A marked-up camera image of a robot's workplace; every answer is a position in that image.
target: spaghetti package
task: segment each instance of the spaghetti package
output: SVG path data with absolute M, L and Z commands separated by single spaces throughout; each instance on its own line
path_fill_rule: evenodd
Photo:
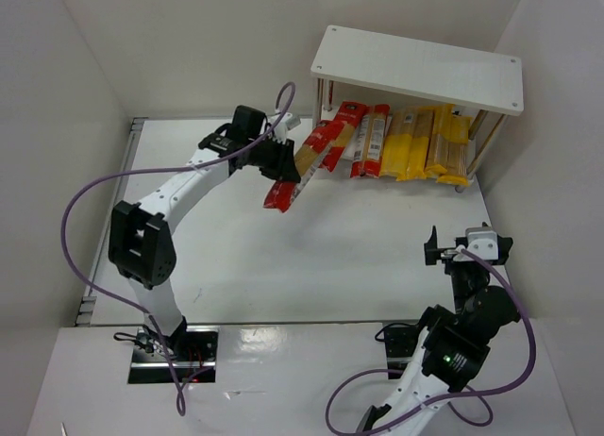
M 449 156 L 446 162 L 446 173 L 439 176 L 437 183 L 461 184 L 468 186 L 468 177 L 465 171 L 466 150 L 468 144 L 468 129 L 471 117 L 453 115 L 451 131 L 449 134 Z
M 419 108 L 417 110 L 417 123 L 413 130 L 411 149 L 409 152 L 409 165 L 407 166 L 407 179 L 426 179 L 424 168 L 428 145 L 432 134 L 434 109 Z
M 361 118 L 366 111 L 367 106 L 364 104 L 353 103 L 351 101 L 344 101 L 342 103 L 333 120 L 346 122 L 346 126 L 342 129 L 340 135 L 333 142 L 333 145 L 331 146 L 329 153 L 327 153 L 326 158 L 323 159 L 323 168 L 333 172 L 333 169 L 336 168 L 338 160 L 340 160 L 340 157 L 350 142 L 350 139 L 352 139 L 355 129 L 359 127 Z
M 397 181 L 407 179 L 411 139 L 416 124 L 417 108 L 401 109 L 394 113 L 384 140 L 380 176 L 394 176 Z
M 445 104 L 434 110 L 434 126 L 430 137 L 428 158 L 426 159 L 426 175 L 437 178 L 446 172 L 446 159 L 449 152 L 449 131 L 454 105 Z
M 367 110 L 362 117 L 355 156 L 352 162 L 350 177 L 379 176 L 381 150 L 384 144 L 386 120 L 390 106 L 379 104 Z
M 329 148 L 345 126 L 346 122 L 341 120 L 319 122 L 294 155 L 295 168 L 302 179 L 299 183 L 276 182 L 264 199 L 265 208 L 278 209 L 281 212 L 289 209 L 319 168 Z

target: yellow pasta package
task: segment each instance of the yellow pasta package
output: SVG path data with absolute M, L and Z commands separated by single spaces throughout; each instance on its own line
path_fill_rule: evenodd
M 437 178 L 437 183 L 468 186 L 466 174 L 468 130 L 471 117 L 453 115 L 449 133 L 449 156 L 446 162 L 446 173 Z
M 417 108 L 400 109 L 394 113 L 384 141 L 380 176 L 394 176 L 397 181 L 407 179 L 411 139 L 416 124 Z
M 437 178 L 446 172 L 446 159 L 449 152 L 448 137 L 453 108 L 453 104 L 445 104 L 434 110 L 434 126 L 425 169 L 429 178 Z
M 417 123 L 413 130 L 411 149 L 409 152 L 409 165 L 407 166 L 407 179 L 426 179 L 424 168 L 428 145 L 432 134 L 432 121 L 434 109 L 419 108 L 417 110 Z

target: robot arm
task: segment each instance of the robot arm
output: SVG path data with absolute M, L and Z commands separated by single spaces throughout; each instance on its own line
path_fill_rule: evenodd
M 357 430 L 381 427 L 422 405 L 427 399 L 461 392 L 476 377 L 487 355 L 488 343 L 499 329 L 520 315 L 503 288 L 489 285 L 489 273 L 461 253 L 464 248 L 491 264 L 504 264 L 512 238 L 498 236 L 490 227 L 468 228 L 456 247 L 440 249 L 436 228 L 424 244 L 426 265 L 441 260 L 451 276 L 456 313 L 441 306 L 428 308 L 417 325 L 417 345 L 394 391 L 371 407 Z M 416 436 L 449 400 L 441 400 L 391 428 L 393 434 Z
M 186 349 L 187 322 L 178 309 L 170 282 L 176 267 L 172 235 L 187 213 L 213 188 L 245 165 L 254 165 L 271 179 L 299 182 L 294 164 L 294 142 L 287 139 L 298 126 L 298 117 L 287 113 L 275 132 L 235 159 L 203 169 L 208 163 L 241 150 L 257 140 L 262 125 L 272 124 L 278 114 L 267 118 L 255 109 L 239 106 L 230 124 L 206 137 L 187 165 L 191 171 L 172 176 L 154 192 L 135 204 L 119 202 L 111 213 L 109 260 L 128 279 L 139 303 L 154 315 L 168 347 L 176 353 Z M 156 340 L 148 315 L 144 328 Z

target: white table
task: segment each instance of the white table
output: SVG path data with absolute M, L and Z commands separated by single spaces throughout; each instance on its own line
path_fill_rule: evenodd
M 184 164 L 227 121 L 146 121 L 132 168 Z M 292 138 L 299 145 L 309 133 L 305 119 Z M 449 277 L 440 265 L 425 266 L 423 246 L 433 225 L 448 246 L 466 228 L 489 222 L 478 183 L 458 194 L 427 181 L 352 180 L 349 166 L 319 171 L 284 214 L 262 207 L 272 182 L 251 167 L 209 193 L 174 237 L 172 283 L 189 322 L 385 321 L 419 318 L 435 304 L 452 309 Z M 131 177 L 123 198 L 136 202 L 165 179 Z M 134 298 L 106 246 L 94 281 Z M 142 320 L 105 296 L 92 315 L 93 325 Z
M 310 73 L 319 79 L 520 115 L 518 57 L 329 25 Z
M 347 377 L 384 368 L 384 347 L 374 342 L 376 323 L 221 327 L 216 382 L 186 393 L 188 413 L 176 413 L 171 384 L 126 384 L 131 347 L 111 339 L 132 327 L 65 328 L 59 333 L 28 436 L 108 435 L 328 435 L 323 420 L 327 400 Z M 528 381 L 508 394 L 489 398 L 495 420 L 472 428 L 442 409 L 422 436 L 574 436 L 562 394 L 538 335 L 538 357 Z M 503 327 L 472 385 L 500 386 L 526 365 L 524 327 Z M 370 405 L 394 387 L 372 375 L 344 389 L 333 407 L 333 424 L 352 431 Z M 477 400 L 458 409 L 473 419 L 486 412 Z

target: red pasta package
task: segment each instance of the red pasta package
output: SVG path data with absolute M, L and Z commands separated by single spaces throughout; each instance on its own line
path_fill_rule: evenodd
M 356 176 L 379 177 L 381 152 L 389 111 L 390 106 L 387 104 L 378 104 L 369 108 L 362 117 L 352 170 L 350 171 L 351 178 Z
M 347 123 L 342 120 L 319 122 L 294 155 L 295 168 L 302 179 L 299 183 L 277 181 L 264 199 L 265 208 L 277 209 L 281 212 L 289 209 L 346 125 Z
M 355 129 L 359 127 L 361 118 L 366 111 L 367 106 L 364 104 L 354 103 L 352 101 L 344 101 L 342 103 L 333 120 L 347 122 L 347 125 L 344 127 L 344 129 L 342 129 L 342 132 L 334 141 L 329 153 L 327 153 L 326 158 L 323 159 L 324 169 L 328 169 L 330 172 L 333 172 L 333 169 L 336 168 L 338 160 L 340 160 L 340 157 L 348 146 L 350 139 L 353 138 Z

